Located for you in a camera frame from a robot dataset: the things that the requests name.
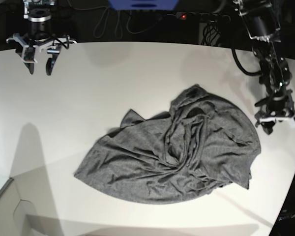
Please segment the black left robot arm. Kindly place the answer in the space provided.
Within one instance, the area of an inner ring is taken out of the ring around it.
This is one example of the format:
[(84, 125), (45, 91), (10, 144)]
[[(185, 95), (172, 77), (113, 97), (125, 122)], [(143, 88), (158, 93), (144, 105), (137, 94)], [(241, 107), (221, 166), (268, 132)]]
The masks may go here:
[(277, 122), (289, 121), (295, 125), (293, 91), (288, 88), (292, 74), (281, 50), (280, 23), (269, 0), (236, 0), (234, 3), (252, 40), (252, 52), (259, 60), (260, 70), (245, 70), (235, 49), (232, 49), (233, 58), (245, 75), (258, 76), (259, 83), (266, 88), (266, 97), (255, 103), (259, 108), (255, 119), (256, 126), (270, 135)]

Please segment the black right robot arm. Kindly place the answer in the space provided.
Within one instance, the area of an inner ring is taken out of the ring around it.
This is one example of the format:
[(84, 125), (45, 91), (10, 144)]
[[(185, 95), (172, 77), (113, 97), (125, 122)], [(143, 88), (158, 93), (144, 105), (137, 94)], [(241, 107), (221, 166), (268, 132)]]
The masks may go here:
[(28, 24), (28, 32), (24, 35), (14, 33), (6, 42), (16, 43), (15, 53), (21, 58), (30, 74), (34, 73), (37, 64), (36, 52), (46, 51), (51, 55), (46, 62), (46, 74), (50, 76), (63, 48), (69, 49), (77, 41), (69, 35), (57, 36), (52, 32), (51, 6), (55, 0), (25, 0), (23, 17)]

